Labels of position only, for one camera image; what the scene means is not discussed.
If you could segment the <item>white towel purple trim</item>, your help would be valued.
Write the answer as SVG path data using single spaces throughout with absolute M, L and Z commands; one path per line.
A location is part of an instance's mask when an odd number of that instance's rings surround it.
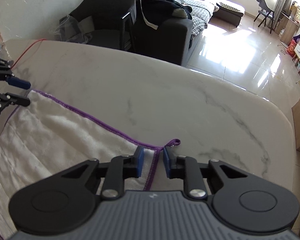
M 29 92 L 0 133 L 0 238 L 16 229 L 8 213 L 19 189 L 88 159 L 102 163 L 131 155 L 141 142 L 50 94 Z

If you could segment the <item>dark grey sofa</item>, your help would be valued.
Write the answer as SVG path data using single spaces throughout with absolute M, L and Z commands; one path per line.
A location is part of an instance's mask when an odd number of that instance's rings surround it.
M 185 66 L 218 8 L 206 0 L 135 0 L 133 51 Z

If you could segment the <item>grey ottoman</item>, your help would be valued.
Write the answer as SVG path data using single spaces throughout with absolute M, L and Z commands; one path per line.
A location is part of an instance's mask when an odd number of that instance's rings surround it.
M 241 5 L 228 0 L 217 0 L 216 5 L 219 9 L 213 13 L 214 18 L 223 20 L 235 27 L 239 26 L 245 14 L 245 9 Z

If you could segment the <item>dark wooden chair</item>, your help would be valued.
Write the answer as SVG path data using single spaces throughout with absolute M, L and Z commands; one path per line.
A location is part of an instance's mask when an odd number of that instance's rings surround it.
M 260 15 L 264 16 L 264 19 L 261 21 L 261 23 L 258 25 L 258 27 L 261 26 L 262 23 L 266 25 L 267 19 L 270 19 L 270 34 L 273 31 L 273 25 L 274 25 L 274 13 L 270 7 L 267 6 L 267 3 L 265 0 L 256 0 L 258 3 L 258 15 L 255 17 L 254 22 L 258 19 Z

